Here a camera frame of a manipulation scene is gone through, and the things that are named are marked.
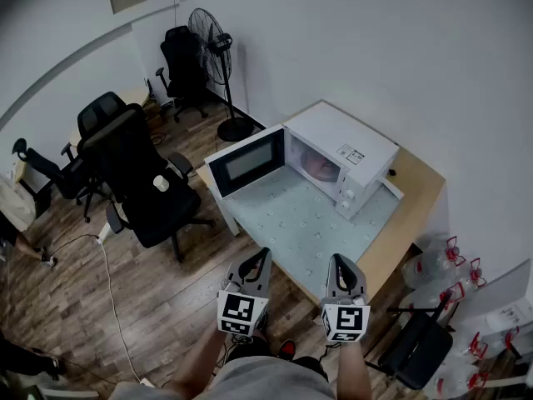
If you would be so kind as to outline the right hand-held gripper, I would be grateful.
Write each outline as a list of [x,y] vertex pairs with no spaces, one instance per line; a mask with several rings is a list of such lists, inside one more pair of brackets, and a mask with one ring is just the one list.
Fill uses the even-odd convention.
[[[339,288],[337,284],[339,258]],[[326,295],[321,300],[321,321],[326,340],[359,342],[365,335],[371,307],[367,304],[366,278],[348,257],[334,253],[329,262]]]

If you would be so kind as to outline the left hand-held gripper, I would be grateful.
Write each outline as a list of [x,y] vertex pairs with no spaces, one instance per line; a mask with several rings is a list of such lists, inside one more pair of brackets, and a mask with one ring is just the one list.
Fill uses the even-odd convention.
[[217,328],[221,332],[252,335],[267,311],[271,264],[268,247],[233,260],[217,294]]

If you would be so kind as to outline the white microwave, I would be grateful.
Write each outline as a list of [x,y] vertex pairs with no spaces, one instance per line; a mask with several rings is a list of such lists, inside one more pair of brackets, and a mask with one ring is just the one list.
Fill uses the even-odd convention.
[[[301,156],[310,148],[338,166],[336,181],[317,180],[304,170]],[[281,124],[216,152],[205,163],[220,198],[288,166],[329,196],[344,218],[351,219],[380,186],[403,198],[387,178],[398,151],[392,140],[320,101]]]

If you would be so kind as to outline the person's left forearm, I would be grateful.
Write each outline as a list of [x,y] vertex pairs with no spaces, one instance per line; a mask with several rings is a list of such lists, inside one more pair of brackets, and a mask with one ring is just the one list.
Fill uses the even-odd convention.
[[178,393],[184,400],[192,400],[200,395],[212,377],[226,337],[224,332],[218,330],[216,322],[206,328],[165,389]]

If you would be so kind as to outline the pale patterned table mat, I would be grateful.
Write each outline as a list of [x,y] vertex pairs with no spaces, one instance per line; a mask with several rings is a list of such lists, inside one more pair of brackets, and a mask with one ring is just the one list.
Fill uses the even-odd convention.
[[228,212],[273,259],[316,300],[326,295],[331,256],[357,262],[399,205],[380,186],[356,215],[346,220],[322,190],[290,167],[223,198]]

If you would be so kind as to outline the person's black shorts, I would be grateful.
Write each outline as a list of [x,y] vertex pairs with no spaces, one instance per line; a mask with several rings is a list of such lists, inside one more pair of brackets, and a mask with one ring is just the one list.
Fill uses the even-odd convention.
[[[250,357],[279,358],[277,354],[271,352],[270,344],[266,340],[261,337],[252,336],[247,341],[237,343],[234,349],[229,353],[226,363],[238,358]],[[308,368],[323,376],[327,382],[329,381],[329,378],[318,359],[310,356],[302,356],[299,358],[294,357],[291,362],[304,368]]]

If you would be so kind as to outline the red and black shoe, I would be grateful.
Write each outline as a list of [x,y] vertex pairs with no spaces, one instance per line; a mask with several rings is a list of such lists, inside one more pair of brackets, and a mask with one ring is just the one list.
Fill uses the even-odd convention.
[[283,360],[286,361],[292,361],[293,358],[296,355],[296,343],[291,340],[287,339],[282,343],[282,345],[279,347],[277,356]]

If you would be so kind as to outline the pile of clear water jugs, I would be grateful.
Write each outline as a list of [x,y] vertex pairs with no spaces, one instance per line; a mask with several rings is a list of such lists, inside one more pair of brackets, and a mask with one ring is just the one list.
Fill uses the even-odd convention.
[[[431,241],[426,250],[403,265],[401,272],[412,291],[403,297],[400,308],[435,308],[445,292],[451,291],[451,298],[438,318],[438,323],[451,331],[453,339],[444,364],[472,364],[505,349],[510,350],[522,328],[533,323],[484,336],[465,328],[457,331],[450,325],[461,302],[488,283],[481,260],[464,257],[457,246],[456,236]],[[399,324],[404,327],[410,317],[409,312],[402,313]]]

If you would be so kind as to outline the person's grey shirt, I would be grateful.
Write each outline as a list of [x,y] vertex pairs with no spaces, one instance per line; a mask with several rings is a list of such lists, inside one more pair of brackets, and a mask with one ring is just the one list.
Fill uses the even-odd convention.
[[[185,400],[170,389],[121,382],[109,400]],[[230,361],[209,387],[192,400],[336,400],[326,379],[308,368],[276,357]]]

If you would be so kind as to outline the large black office chair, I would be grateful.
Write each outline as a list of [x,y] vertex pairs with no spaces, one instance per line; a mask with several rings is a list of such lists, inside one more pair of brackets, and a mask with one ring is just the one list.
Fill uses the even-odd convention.
[[[114,233],[129,229],[145,248],[170,239],[180,262],[178,231],[188,225],[215,225],[197,217],[202,200],[189,185],[191,162],[179,152],[168,158],[159,154],[141,106],[128,104],[117,111],[83,138],[77,151],[112,190],[115,199],[106,215]],[[153,186],[158,175],[170,183],[166,192]]]

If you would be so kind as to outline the black standing fan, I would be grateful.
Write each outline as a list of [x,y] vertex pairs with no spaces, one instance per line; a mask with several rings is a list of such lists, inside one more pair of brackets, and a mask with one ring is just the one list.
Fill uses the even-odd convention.
[[234,112],[229,79],[232,74],[232,36],[224,32],[214,16],[203,8],[195,8],[188,19],[189,30],[196,35],[202,48],[202,67],[208,77],[224,87],[229,116],[217,128],[218,137],[235,143],[252,135],[253,123]]

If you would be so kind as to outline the white cardboard box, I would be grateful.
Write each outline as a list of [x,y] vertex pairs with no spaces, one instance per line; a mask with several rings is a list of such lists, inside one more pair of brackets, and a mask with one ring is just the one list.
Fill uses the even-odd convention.
[[450,325],[481,336],[533,322],[533,262],[528,259],[478,288],[457,307]]

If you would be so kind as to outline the black mesh headrest office chair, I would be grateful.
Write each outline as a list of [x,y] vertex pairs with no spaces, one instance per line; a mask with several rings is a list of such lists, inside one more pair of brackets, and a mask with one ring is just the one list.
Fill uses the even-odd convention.
[[72,150],[77,148],[79,142],[125,106],[126,103],[114,92],[106,92],[96,98],[78,114],[77,127],[72,131],[61,154],[67,154],[69,161],[73,162],[75,157]]

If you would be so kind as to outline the black high-back office chair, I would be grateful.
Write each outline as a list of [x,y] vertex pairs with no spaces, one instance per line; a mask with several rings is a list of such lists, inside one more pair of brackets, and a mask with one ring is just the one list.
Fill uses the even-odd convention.
[[174,27],[166,32],[160,49],[167,62],[168,79],[163,67],[158,68],[156,76],[177,109],[174,121],[179,123],[179,114],[188,108],[195,108],[206,118],[207,113],[200,104],[205,95],[207,75],[200,64],[201,45],[197,35],[187,25]]

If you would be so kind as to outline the black reclined office chair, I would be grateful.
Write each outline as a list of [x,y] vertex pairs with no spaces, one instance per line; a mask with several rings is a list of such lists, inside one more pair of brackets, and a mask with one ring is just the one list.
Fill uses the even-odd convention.
[[24,138],[19,138],[13,144],[12,153],[52,181],[65,199],[75,199],[76,204],[81,205],[81,199],[86,198],[83,217],[85,223],[90,223],[88,211],[92,197],[97,194],[108,198],[108,195],[100,189],[102,179],[80,157],[74,157],[70,147],[71,144],[68,144],[61,151],[62,155],[66,153],[69,158],[69,163],[64,168],[28,147]]

